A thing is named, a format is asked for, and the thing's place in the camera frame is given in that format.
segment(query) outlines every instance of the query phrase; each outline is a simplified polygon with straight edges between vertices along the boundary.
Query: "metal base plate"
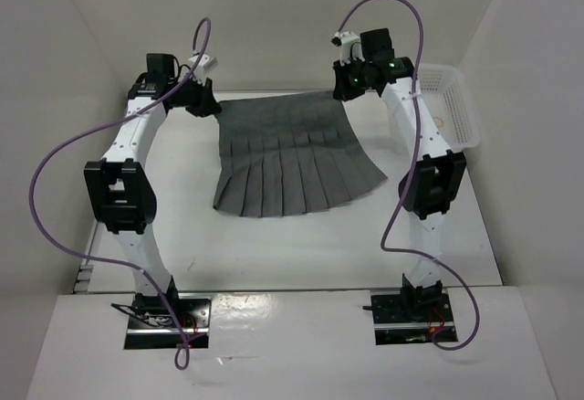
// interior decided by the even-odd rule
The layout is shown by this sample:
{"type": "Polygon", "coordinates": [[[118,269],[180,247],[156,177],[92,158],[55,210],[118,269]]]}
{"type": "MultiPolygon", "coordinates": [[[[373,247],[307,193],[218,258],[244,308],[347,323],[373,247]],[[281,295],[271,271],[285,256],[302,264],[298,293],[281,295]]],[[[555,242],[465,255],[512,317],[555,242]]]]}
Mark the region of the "metal base plate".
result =
{"type": "MultiPolygon", "coordinates": [[[[179,321],[187,334],[205,333],[191,342],[191,348],[209,348],[209,320],[211,300],[205,298],[180,299],[177,307],[179,321]]],[[[181,343],[178,330],[172,326],[170,317],[154,315],[150,321],[157,327],[129,318],[126,330],[125,350],[151,350],[176,348],[181,343]]]]}
{"type": "Polygon", "coordinates": [[[430,342],[435,329],[442,330],[436,335],[437,342],[456,342],[454,317],[447,293],[442,294],[440,303],[433,309],[408,313],[402,304],[398,290],[394,292],[372,292],[375,343],[388,345],[394,343],[430,342]]]}

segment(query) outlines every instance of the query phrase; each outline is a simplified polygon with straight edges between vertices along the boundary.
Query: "gray cloth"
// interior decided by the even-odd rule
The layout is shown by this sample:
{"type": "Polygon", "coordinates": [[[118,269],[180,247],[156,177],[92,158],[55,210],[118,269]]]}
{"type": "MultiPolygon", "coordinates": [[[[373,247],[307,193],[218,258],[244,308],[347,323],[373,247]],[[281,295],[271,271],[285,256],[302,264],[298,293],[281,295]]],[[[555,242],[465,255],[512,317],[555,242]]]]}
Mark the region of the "gray cloth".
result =
{"type": "Polygon", "coordinates": [[[219,211],[253,217],[323,211],[387,179],[330,91],[229,100],[221,107],[219,211]]]}

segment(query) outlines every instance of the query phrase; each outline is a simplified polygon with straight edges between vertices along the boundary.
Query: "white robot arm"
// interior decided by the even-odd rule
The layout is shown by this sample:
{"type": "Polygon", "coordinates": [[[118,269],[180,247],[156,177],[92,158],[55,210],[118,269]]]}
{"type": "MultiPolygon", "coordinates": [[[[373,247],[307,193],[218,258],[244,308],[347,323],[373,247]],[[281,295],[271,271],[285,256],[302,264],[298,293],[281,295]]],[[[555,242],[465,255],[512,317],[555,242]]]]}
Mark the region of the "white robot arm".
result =
{"type": "MultiPolygon", "coordinates": [[[[129,91],[126,117],[159,99],[178,83],[174,60],[172,55],[147,56],[148,71],[129,91]]],[[[193,63],[196,56],[189,60],[193,63]]],[[[126,259],[147,270],[161,289],[166,290],[169,301],[176,300],[178,294],[171,274],[162,263],[152,231],[156,196],[143,167],[156,132],[171,109],[184,107],[198,117],[221,111],[214,100],[212,81],[208,79],[216,64],[215,58],[203,55],[192,81],[182,85],[166,102],[123,123],[101,160],[87,163],[84,170],[96,219],[113,233],[126,259]]],[[[161,308],[156,289],[139,271],[133,270],[133,275],[136,303],[140,309],[152,311],[161,308]]]]}
{"type": "MultiPolygon", "coordinates": [[[[416,134],[416,117],[412,96],[413,65],[408,58],[396,58],[389,30],[362,33],[337,33],[332,40],[340,47],[334,63],[336,87],[334,97],[352,100],[367,89],[375,89],[388,106],[392,121],[399,126],[410,155],[416,134]]],[[[421,120],[420,150],[416,170],[404,208],[410,216],[410,248],[435,258],[440,257],[440,238],[445,214],[455,199],[462,181],[466,161],[462,153],[453,153],[438,131],[421,92],[415,94],[421,120]]],[[[405,177],[400,183],[400,195],[405,177]]],[[[404,288],[414,295],[415,304],[431,305],[442,292],[438,266],[420,258],[415,267],[404,273],[404,288]]]]}

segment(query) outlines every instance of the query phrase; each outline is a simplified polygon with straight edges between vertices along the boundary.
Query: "plastic basket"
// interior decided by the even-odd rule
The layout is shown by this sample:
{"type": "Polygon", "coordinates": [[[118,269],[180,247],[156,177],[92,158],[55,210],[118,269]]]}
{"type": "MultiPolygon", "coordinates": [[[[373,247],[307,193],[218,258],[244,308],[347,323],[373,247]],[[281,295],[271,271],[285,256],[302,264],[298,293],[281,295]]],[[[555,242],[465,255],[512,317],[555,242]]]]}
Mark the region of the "plastic basket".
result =
{"type": "MultiPolygon", "coordinates": [[[[422,96],[438,130],[454,152],[478,145],[480,135],[475,104],[461,72],[446,65],[421,64],[418,71],[422,96]]],[[[405,150],[397,125],[391,122],[396,150],[405,150]]]]}

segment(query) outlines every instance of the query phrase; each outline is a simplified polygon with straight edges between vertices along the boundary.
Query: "white table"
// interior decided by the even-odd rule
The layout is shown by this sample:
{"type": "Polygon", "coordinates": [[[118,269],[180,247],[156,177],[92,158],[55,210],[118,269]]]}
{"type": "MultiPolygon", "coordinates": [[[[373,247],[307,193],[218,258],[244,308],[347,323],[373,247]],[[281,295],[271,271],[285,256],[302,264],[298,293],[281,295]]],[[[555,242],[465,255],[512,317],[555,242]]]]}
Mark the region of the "white table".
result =
{"type": "MultiPolygon", "coordinates": [[[[220,93],[219,100],[278,93],[220,93]]],[[[154,233],[162,260],[180,290],[367,289],[400,287],[416,258],[380,250],[381,234],[398,201],[397,184],[409,157],[393,153],[385,105],[369,93],[346,104],[365,152],[388,176],[370,195],[324,213],[282,218],[225,216],[212,208],[220,173],[214,118],[172,111],[151,147],[146,172],[158,197],[154,233]]],[[[409,243],[401,214],[389,244],[409,243]]],[[[123,258],[99,227],[91,255],[123,258]]],[[[443,261],[469,284],[500,285],[483,219],[468,174],[443,227],[443,261]]],[[[450,275],[446,286],[458,286],[450,275]]],[[[134,289],[125,268],[96,264],[89,292],[134,289]]]]}
{"type": "MultiPolygon", "coordinates": [[[[122,350],[126,317],[109,305],[131,295],[62,296],[28,400],[556,398],[517,289],[474,291],[482,327],[457,353],[375,346],[364,290],[218,295],[209,349],[184,372],[174,350],[122,350]]],[[[462,289],[450,296],[464,338],[472,306],[462,289]]]]}

